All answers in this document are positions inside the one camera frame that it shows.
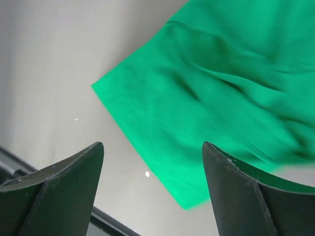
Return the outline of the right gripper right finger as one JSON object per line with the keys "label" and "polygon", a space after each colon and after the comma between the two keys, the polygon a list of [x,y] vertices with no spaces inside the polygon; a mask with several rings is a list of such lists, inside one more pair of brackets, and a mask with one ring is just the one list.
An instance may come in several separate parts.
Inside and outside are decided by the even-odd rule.
{"label": "right gripper right finger", "polygon": [[315,189],[258,169],[210,142],[202,159],[221,236],[313,236]]}

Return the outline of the green t shirt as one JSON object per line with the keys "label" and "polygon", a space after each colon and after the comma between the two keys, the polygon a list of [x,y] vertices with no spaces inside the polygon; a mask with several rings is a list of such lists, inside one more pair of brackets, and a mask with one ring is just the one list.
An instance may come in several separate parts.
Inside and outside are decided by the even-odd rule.
{"label": "green t shirt", "polygon": [[191,0],[92,85],[184,209],[208,141],[264,171],[315,160],[315,3]]}

